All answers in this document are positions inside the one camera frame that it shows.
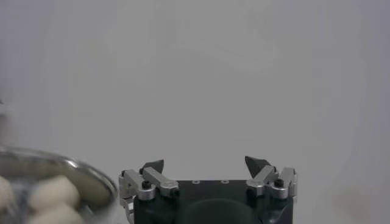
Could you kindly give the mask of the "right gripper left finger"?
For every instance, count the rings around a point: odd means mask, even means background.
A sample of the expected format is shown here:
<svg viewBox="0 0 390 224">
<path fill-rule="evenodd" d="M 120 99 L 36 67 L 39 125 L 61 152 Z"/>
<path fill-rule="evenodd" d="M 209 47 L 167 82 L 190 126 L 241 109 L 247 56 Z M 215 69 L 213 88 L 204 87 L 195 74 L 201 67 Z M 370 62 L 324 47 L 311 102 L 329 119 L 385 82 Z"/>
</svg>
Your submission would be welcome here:
<svg viewBox="0 0 390 224">
<path fill-rule="evenodd" d="M 146 163 L 139 171 L 123 170 L 118 177 L 119 197 L 122 200 L 153 200 L 157 193 L 162 197 L 176 198 L 180 194 L 179 182 L 162 174 L 164 160 Z"/>
</svg>

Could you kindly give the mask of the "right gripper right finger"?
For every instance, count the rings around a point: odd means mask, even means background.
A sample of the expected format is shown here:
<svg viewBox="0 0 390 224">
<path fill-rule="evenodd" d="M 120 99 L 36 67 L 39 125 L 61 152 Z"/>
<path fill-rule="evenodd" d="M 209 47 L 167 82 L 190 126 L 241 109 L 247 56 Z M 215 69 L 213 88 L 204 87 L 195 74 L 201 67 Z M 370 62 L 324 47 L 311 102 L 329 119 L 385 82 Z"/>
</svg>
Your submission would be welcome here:
<svg viewBox="0 0 390 224">
<path fill-rule="evenodd" d="M 297 197 L 297 171 L 292 167 L 284 167 L 281 171 L 265 159 L 245 156 L 245 163 L 251 175 L 246 186 L 256 197 L 268 194 L 277 200 Z"/>
</svg>

